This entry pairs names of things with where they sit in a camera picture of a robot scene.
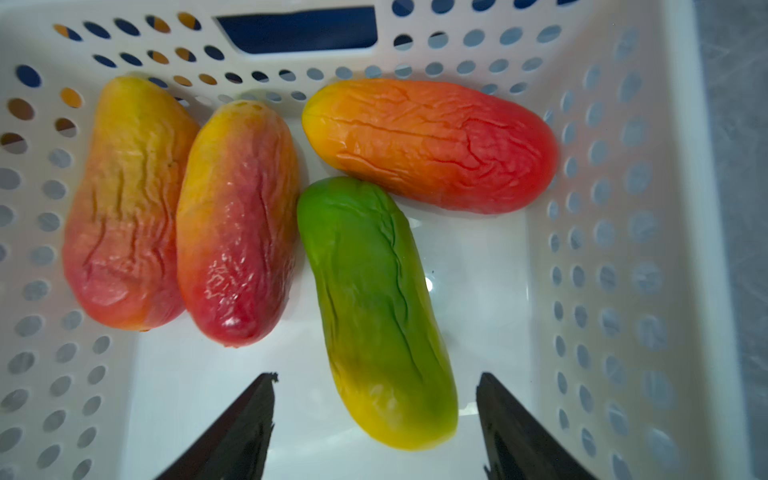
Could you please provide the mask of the red orange long mango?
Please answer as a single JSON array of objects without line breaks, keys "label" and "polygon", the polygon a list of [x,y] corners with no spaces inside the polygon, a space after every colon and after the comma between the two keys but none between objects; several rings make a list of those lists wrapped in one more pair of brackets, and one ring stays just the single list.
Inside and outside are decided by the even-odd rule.
[{"label": "red orange long mango", "polygon": [[310,98],[302,127],[331,167],[452,211],[520,210],[548,188],[559,158],[538,115],[445,82],[334,83]]}]

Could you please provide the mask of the red yellow mango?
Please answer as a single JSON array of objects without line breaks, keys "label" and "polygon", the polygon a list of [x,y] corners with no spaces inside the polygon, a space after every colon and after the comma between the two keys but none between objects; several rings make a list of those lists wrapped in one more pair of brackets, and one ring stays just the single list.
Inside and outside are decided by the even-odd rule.
[{"label": "red yellow mango", "polygon": [[300,169],[284,120],[265,104],[220,107],[198,133],[177,208],[178,281],[208,338],[243,347],[287,305]]}]

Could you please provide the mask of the green yellow mango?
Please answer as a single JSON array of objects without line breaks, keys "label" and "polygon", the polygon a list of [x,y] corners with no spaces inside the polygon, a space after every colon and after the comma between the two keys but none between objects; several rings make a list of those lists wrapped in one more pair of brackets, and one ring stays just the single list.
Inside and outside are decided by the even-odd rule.
[{"label": "green yellow mango", "polygon": [[298,226],[330,370],[352,419],[400,450],[450,439],[457,388],[406,216],[379,186],[332,177],[302,193]]}]

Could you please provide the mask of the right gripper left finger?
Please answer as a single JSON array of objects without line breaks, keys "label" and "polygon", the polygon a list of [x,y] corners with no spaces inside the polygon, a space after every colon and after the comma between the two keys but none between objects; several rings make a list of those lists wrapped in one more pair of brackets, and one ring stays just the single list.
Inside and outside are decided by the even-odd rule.
[{"label": "right gripper left finger", "polygon": [[259,375],[161,479],[260,479],[271,434],[275,373]]}]

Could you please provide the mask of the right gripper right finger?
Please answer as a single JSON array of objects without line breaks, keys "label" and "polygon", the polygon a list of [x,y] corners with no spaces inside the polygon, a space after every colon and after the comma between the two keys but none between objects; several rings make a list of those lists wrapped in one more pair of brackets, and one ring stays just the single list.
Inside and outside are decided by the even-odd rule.
[{"label": "right gripper right finger", "polygon": [[593,477],[493,374],[481,375],[476,403],[489,479]]}]

